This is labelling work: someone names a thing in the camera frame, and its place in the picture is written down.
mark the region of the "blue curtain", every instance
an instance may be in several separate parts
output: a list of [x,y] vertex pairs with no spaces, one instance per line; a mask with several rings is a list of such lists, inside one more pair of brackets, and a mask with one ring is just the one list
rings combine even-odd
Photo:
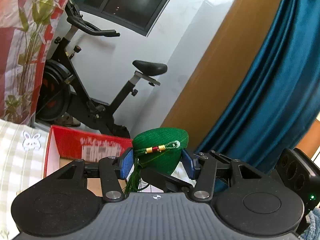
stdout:
[[269,173],[320,111],[320,0],[281,0],[244,81],[197,151]]

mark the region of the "cardboard box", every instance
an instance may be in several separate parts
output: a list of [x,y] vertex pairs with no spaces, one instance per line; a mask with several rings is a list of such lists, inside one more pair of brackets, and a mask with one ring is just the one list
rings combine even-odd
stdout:
[[[44,176],[48,176],[70,163],[74,159],[84,159],[87,162],[98,162],[107,156],[119,157],[132,140],[74,130],[52,125],[49,132],[44,164]],[[121,188],[126,184],[119,180]],[[102,196],[100,179],[88,179],[88,189],[97,196]]]

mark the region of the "bunny print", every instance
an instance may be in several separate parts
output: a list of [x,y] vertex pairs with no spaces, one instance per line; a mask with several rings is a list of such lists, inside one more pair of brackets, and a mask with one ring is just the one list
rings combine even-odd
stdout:
[[39,138],[41,137],[40,133],[36,133],[31,137],[31,135],[27,131],[23,131],[23,137],[24,141],[22,143],[22,146],[25,151],[33,149],[39,150],[41,148],[41,144],[39,141]]

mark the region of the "label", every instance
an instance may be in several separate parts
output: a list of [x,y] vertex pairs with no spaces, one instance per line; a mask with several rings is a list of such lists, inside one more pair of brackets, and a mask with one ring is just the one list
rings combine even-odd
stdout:
[[100,159],[108,156],[119,157],[121,150],[121,145],[117,144],[114,146],[83,145],[82,159],[87,162],[98,162]]

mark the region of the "gold bead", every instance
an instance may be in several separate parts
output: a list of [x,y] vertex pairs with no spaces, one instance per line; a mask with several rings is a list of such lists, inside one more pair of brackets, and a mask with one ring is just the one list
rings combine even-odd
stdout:
[[165,151],[165,146],[164,145],[159,145],[159,151],[160,152]]
[[152,147],[146,148],[146,152],[147,152],[147,153],[152,153]]

